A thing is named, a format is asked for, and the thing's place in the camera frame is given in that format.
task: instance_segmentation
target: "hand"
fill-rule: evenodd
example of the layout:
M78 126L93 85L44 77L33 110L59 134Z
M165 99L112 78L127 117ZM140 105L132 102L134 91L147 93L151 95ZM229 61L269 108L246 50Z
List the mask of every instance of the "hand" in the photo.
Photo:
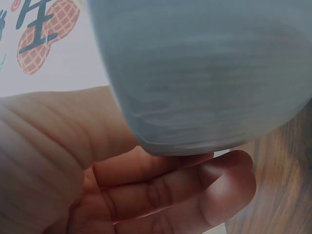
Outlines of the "hand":
M0 99L1 234L201 234L253 198L252 160L152 157L107 87Z

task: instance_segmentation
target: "wood grain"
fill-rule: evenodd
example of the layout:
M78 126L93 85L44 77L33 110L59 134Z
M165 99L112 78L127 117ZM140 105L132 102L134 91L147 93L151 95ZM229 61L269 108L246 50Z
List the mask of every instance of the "wood grain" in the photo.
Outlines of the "wood grain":
M228 234L312 234L312 103L271 134L239 147L254 160L254 200Z

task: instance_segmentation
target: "red peanut graphic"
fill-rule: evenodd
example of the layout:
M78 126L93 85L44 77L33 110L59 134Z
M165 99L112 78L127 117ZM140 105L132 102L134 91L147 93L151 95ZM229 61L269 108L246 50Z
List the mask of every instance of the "red peanut graphic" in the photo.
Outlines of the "red peanut graphic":
M21 0L14 0L12 6L11 6L11 11L15 12L18 7L20 6Z
M46 15L54 14L53 17L43 24L41 37L57 33L58 36L34 49L19 53L20 49L31 44L35 38L35 27L30 27L23 33L18 47L17 59L23 72L32 75L44 64L49 55L51 45L66 37L74 28L80 10L73 0L57 0L46 12Z

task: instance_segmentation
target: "package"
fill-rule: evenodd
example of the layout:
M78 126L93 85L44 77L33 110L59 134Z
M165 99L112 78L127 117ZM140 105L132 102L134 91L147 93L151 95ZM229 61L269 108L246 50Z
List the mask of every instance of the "package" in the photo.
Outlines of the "package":
M82 1L0 1L0 96L107 84Z

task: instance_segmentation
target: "bowl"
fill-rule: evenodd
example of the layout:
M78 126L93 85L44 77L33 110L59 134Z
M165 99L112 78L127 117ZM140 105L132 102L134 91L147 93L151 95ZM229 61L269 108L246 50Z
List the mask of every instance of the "bowl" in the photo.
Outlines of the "bowl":
M156 156L228 149L312 97L312 2L89 0L116 101Z

